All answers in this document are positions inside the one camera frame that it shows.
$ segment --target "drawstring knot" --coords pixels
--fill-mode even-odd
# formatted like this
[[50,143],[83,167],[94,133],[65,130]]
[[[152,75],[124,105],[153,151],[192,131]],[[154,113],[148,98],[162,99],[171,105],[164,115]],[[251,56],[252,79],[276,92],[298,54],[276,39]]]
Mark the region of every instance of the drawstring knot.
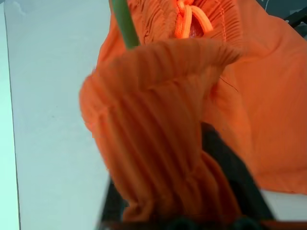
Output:
[[177,16],[177,24],[175,36],[177,38],[188,38],[191,31],[192,16],[194,16],[201,25],[204,33],[213,30],[212,24],[204,11],[193,6],[194,0],[178,0],[177,9],[179,14]]

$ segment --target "white surface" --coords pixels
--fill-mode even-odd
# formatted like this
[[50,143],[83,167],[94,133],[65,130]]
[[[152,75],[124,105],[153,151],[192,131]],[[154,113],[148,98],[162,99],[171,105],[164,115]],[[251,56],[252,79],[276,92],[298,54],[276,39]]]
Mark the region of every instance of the white surface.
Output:
[[[107,172],[81,119],[78,92],[108,32],[108,1],[5,4],[21,228],[92,230]],[[266,197],[278,218],[307,220],[306,197]]]
[[3,6],[3,3],[0,4],[0,229],[18,230],[11,89]]
[[263,191],[275,217],[279,220],[307,221],[307,196]]

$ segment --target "shirred fabric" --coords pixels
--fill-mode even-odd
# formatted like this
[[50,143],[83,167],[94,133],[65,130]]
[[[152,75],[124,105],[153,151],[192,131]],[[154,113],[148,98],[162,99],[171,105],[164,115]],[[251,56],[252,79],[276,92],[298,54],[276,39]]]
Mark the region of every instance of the shirred fabric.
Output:
[[191,38],[174,39],[175,0],[130,0],[142,46],[126,51],[111,15],[80,92],[85,124],[130,204],[124,220],[240,215],[221,169],[201,150],[200,121],[261,188],[307,194],[306,41],[255,0],[193,4],[213,31],[192,20]]

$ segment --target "fabric fold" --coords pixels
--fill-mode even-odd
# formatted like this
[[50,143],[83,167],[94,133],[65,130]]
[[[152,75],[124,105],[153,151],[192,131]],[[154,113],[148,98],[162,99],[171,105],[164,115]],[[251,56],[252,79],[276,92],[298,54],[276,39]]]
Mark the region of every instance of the fabric fold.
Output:
[[125,219],[238,217],[221,169],[201,150],[199,120],[202,98],[239,55],[211,39],[168,40],[126,52],[84,82],[83,118],[130,204]]

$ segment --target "garment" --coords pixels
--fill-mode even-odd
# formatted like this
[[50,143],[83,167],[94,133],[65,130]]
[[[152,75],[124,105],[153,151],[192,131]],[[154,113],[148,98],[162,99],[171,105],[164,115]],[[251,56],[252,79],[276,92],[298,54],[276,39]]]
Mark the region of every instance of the garment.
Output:
[[240,215],[216,162],[201,150],[212,124],[261,188],[307,194],[307,45],[255,0],[194,0],[213,30],[193,18],[176,39],[176,0],[130,0],[141,46],[127,51],[111,15],[80,106],[125,220]]

